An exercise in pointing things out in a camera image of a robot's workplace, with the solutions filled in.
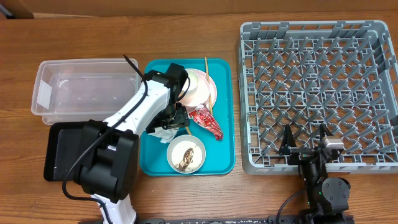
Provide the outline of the grey bowl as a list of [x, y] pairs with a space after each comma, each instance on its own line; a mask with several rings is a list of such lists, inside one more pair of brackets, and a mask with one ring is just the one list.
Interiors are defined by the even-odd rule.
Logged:
[[191, 142], [194, 142], [194, 143], [197, 144], [197, 145], [201, 148], [201, 150], [202, 150], [203, 159], [202, 159], [202, 162], [201, 162], [201, 166], [200, 166], [198, 169], [196, 169], [194, 172], [198, 171], [198, 170], [202, 167], [202, 165], [204, 164], [205, 159], [206, 159], [206, 149], [205, 149], [204, 144], [203, 144], [197, 137], [192, 136], [192, 135], [189, 135], [189, 134], [185, 134], [185, 135], [178, 136], [178, 137], [176, 137], [175, 139], [173, 139], [173, 140], [170, 142], [170, 144], [169, 144], [169, 146], [168, 146], [168, 148], [167, 148], [167, 160], [168, 160], [168, 163], [169, 163], [169, 165], [171, 166], [171, 168], [172, 168], [173, 170], [177, 171], [177, 172], [180, 173], [180, 174], [192, 174], [192, 173], [194, 173], [194, 172], [181, 172], [181, 171], [177, 170], [177, 169], [174, 167], [174, 165], [172, 164], [172, 161], [171, 161], [172, 149], [173, 149], [179, 142], [182, 142], [182, 141], [191, 141]]

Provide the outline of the pale green cup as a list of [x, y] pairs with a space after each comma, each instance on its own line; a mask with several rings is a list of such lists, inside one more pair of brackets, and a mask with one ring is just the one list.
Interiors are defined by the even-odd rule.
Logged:
[[185, 82], [182, 90], [188, 91], [188, 93], [193, 93], [193, 91], [196, 90], [198, 86], [198, 75], [191, 69], [186, 69], [185, 71], [188, 74], [188, 80]]

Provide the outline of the white napkin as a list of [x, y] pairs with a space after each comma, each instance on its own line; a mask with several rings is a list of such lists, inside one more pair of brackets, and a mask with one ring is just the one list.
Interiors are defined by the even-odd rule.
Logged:
[[153, 133], [149, 133], [149, 135], [160, 138], [160, 142], [166, 144], [174, 139], [178, 130], [179, 128], [163, 129], [162, 127], [158, 127], [154, 129]]

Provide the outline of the rice food waste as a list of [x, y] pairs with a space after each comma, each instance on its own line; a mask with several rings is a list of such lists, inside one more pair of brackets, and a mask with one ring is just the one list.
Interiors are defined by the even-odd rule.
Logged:
[[182, 141], [172, 149], [172, 164], [181, 172], [194, 172], [201, 166], [202, 159], [202, 150], [194, 142]]

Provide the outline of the large pink plate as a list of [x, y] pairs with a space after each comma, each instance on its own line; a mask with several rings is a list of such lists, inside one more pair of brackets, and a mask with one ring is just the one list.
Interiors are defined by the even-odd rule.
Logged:
[[[203, 71], [201, 71], [201, 70], [194, 69], [194, 68], [186, 68], [186, 69], [191, 69], [191, 70], [193, 70], [198, 76], [202, 76], [202, 77], [206, 78], [206, 73], [203, 72]], [[214, 107], [214, 105], [215, 105], [215, 103], [216, 103], [216, 99], [217, 99], [217, 88], [216, 88], [215, 82], [213, 81], [213, 79], [212, 79], [211, 77], [210, 77], [210, 84], [211, 84], [211, 87], [210, 87], [210, 88], [211, 88], [212, 107]], [[208, 99], [206, 100], [205, 103], [202, 103], [202, 104], [206, 105], [206, 107], [209, 109], [209, 102], [208, 102]], [[185, 107], [186, 107], [188, 113], [192, 112], [192, 111], [195, 109], [195, 108], [192, 108], [192, 107], [187, 107], [187, 106], [185, 106]]]

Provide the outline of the grey dishwasher rack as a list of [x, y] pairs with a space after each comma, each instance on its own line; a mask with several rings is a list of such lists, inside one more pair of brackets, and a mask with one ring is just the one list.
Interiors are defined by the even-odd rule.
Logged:
[[321, 124], [343, 140], [330, 172], [397, 172], [397, 58], [385, 22], [245, 22], [237, 62], [245, 173], [297, 173], [279, 153], [286, 124], [299, 148], [320, 142]]

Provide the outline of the teal serving tray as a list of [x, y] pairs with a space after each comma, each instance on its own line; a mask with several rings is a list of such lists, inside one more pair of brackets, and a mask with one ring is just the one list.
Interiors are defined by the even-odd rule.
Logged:
[[[204, 164], [193, 175], [223, 175], [229, 173], [235, 165], [234, 109], [231, 68], [227, 61], [220, 58], [209, 58], [207, 62], [200, 58], [159, 59], [151, 61], [145, 71], [166, 71], [171, 63], [185, 68], [205, 71], [208, 67], [210, 78], [217, 88], [213, 116], [221, 126], [223, 139], [217, 141], [212, 133], [191, 121], [189, 129], [206, 150]], [[139, 164], [141, 170], [151, 176], [177, 176], [179, 172], [172, 169], [167, 160], [168, 144], [161, 143], [160, 138], [143, 133], [141, 135]]]

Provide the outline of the small pink plate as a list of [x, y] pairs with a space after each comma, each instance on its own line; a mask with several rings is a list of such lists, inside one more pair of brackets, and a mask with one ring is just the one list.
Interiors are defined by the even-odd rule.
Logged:
[[206, 78], [199, 76], [197, 87], [190, 93], [187, 93], [181, 100], [181, 104], [187, 107], [195, 108], [199, 104], [205, 103], [210, 95], [210, 86]]

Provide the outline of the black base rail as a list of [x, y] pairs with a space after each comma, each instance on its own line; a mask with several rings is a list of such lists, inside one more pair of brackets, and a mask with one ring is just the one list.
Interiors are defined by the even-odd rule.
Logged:
[[[139, 224], [276, 224], [276, 216], [267, 218], [234, 218], [234, 219], [185, 219], [185, 220], [164, 220], [163, 218], [139, 219]], [[296, 215], [283, 215], [279, 218], [281, 224], [305, 223]], [[321, 221], [315, 223], [343, 223], [343, 221]], [[346, 217], [344, 223], [354, 224], [353, 217]]]

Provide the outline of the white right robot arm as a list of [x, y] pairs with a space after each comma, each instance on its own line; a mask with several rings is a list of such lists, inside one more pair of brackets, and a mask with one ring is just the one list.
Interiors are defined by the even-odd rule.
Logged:
[[344, 178], [329, 177], [326, 170], [326, 164], [338, 159], [343, 152], [343, 141], [334, 136], [323, 123], [319, 130], [320, 142], [317, 146], [298, 148], [290, 126], [284, 126], [279, 154], [288, 157], [289, 165], [298, 167], [298, 174], [303, 179], [305, 188], [291, 195], [280, 206], [275, 217], [276, 223], [281, 223], [284, 219], [281, 215], [284, 207], [302, 194], [307, 194], [309, 208], [287, 218], [287, 223], [354, 223], [353, 217], [344, 214], [349, 209], [350, 183]]

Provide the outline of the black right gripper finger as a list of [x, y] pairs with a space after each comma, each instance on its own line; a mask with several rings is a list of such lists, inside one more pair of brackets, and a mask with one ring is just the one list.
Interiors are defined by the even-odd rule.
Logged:
[[295, 143], [294, 136], [289, 124], [284, 126], [282, 143], [279, 148], [279, 155], [290, 155], [292, 150], [296, 150], [297, 145]]
[[323, 139], [324, 137], [327, 137], [327, 136], [333, 136], [331, 131], [327, 128], [326, 124], [324, 124], [324, 123], [321, 123], [319, 125], [319, 130], [320, 130], [320, 139]]

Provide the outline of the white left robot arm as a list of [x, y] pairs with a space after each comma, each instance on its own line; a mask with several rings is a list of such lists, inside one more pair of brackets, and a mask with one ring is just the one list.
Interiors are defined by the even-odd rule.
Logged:
[[66, 177], [72, 178], [87, 194], [63, 194], [72, 200], [95, 202], [103, 223], [135, 223], [129, 193], [137, 172], [139, 138], [143, 132], [187, 127], [187, 110], [180, 100], [189, 82], [185, 68], [171, 63], [166, 72], [150, 70], [140, 74], [142, 84], [137, 93], [115, 114], [104, 121], [83, 124], [78, 157]]

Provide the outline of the wooden chopstick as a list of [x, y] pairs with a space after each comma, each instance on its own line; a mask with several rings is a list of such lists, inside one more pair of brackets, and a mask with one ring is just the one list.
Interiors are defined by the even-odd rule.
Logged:
[[186, 126], [185, 129], [187, 130], [187, 133], [188, 133], [189, 135], [192, 135], [192, 132], [190, 131], [190, 129], [189, 129], [188, 126]]
[[[207, 82], [209, 84], [209, 87], [211, 87], [209, 70], [208, 70], [208, 61], [207, 61], [207, 57], [206, 56], [205, 56], [205, 68], [206, 68], [206, 80], [207, 80]], [[211, 99], [211, 88], [209, 88], [208, 102], [209, 102], [209, 111], [210, 111], [211, 114], [213, 114], [212, 99]]]

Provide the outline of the black tray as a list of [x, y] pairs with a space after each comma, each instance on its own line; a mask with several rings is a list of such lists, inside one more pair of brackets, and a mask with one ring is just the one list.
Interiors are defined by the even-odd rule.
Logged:
[[[76, 160], [105, 132], [109, 134], [92, 149], [67, 177]], [[132, 131], [110, 130], [102, 121], [55, 123], [51, 126], [44, 165], [47, 181], [75, 180], [104, 166], [107, 179], [121, 182], [137, 173], [139, 136]]]

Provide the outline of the red snack wrapper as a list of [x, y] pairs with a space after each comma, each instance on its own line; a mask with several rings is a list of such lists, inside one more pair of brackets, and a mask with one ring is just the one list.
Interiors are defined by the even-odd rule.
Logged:
[[211, 132], [217, 141], [223, 139], [221, 127], [206, 105], [198, 105], [192, 112], [188, 114], [188, 116], [190, 119], [194, 120], [196, 124]]

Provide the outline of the clear plastic bin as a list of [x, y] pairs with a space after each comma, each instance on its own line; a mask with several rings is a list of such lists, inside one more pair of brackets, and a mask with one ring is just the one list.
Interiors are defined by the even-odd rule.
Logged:
[[31, 112], [44, 124], [104, 120], [120, 110], [141, 85], [123, 58], [43, 61], [32, 93]]

